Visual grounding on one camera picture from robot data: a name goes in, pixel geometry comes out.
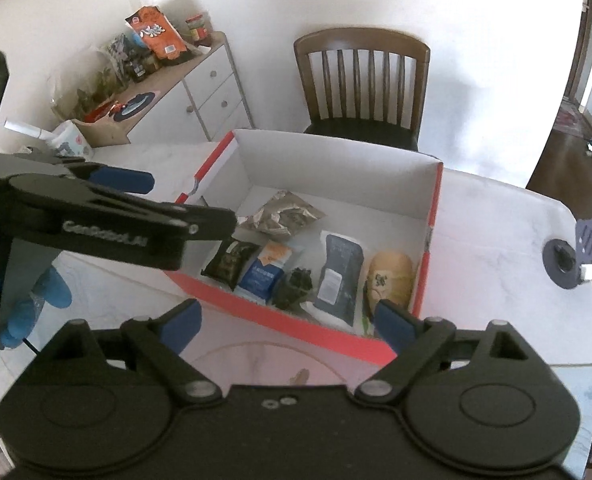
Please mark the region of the blue gloved hand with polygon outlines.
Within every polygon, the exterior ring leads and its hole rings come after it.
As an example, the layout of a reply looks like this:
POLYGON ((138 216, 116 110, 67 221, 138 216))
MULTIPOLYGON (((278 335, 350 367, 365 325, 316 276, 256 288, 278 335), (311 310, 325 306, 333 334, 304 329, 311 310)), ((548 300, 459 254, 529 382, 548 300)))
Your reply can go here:
POLYGON ((38 278, 32 291, 12 307, 8 320, 0 328, 0 350, 15 349, 29 337, 44 304, 57 309, 66 309, 72 304, 72 292, 54 266, 50 266, 38 278))

